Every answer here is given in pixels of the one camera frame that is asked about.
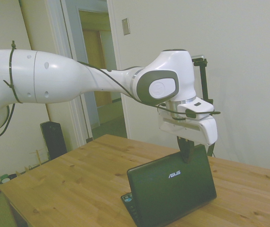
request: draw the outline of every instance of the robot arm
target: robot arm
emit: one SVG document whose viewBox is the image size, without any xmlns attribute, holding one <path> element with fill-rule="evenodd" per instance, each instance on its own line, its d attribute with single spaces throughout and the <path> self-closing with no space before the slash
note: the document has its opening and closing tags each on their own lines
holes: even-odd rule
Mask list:
<svg viewBox="0 0 270 227">
<path fill-rule="evenodd" d="M 213 111 L 213 105 L 196 97 L 192 60 L 185 50 L 163 51 L 145 68 L 121 71 L 98 70 L 46 52 L 15 50 L 11 84 L 16 95 L 8 86 L 10 53 L 0 50 L 0 127 L 6 121 L 7 106 L 17 100 L 47 104 L 70 101 L 88 91 L 118 91 L 148 105 L 165 102 L 159 110 L 163 131 L 205 145 L 217 140 L 214 118 L 203 113 Z"/>
</svg>

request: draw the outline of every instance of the wooden table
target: wooden table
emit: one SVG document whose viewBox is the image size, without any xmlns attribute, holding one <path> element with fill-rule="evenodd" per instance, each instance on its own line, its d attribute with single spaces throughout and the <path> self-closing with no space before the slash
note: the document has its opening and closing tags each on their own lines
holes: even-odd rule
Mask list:
<svg viewBox="0 0 270 227">
<path fill-rule="evenodd" d="M 176 149 L 106 135 L 0 186 L 33 227 L 135 227 L 129 168 Z M 217 198 L 170 227 L 270 227 L 270 170 L 209 158 Z"/>
</svg>

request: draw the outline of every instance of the laptop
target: laptop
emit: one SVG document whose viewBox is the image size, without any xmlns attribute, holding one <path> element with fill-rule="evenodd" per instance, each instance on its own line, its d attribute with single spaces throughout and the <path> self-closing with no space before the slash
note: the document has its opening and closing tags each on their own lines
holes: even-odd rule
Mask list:
<svg viewBox="0 0 270 227">
<path fill-rule="evenodd" d="M 131 193 L 121 200 L 138 227 L 163 227 L 216 198 L 205 146 L 190 163 L 177 152 L 127 171 Z"/>
</svg>

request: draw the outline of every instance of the doorway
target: doorway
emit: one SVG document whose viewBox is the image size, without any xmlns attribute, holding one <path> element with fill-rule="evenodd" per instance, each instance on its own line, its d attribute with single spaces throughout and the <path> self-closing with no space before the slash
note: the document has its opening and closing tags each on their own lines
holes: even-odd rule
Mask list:
<svg viewBox="0 0 270 227">
<path fill-rule="evenodd" d="M 101 69 L 116 70 L 108 14 L 79 10 L 79 16 L 88 63 Z M 93 94 L 98 114 L 91 118 L 89 115 L 93 138 L 105 134 L 127 138 L 121 94 L 105 91 Z"/>
</svg>

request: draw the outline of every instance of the light switch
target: light switch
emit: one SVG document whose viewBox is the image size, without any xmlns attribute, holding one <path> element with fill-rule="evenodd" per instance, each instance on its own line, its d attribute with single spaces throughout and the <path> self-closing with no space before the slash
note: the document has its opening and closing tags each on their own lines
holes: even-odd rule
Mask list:
<svg viewBox="0 0 270 227">
<path fill-rule="evenodd" d="M 122 20 L 122 29 L 124 30 L 124 35 L 130 34 L 130 26 L 128 18 Z"/>
</svg>

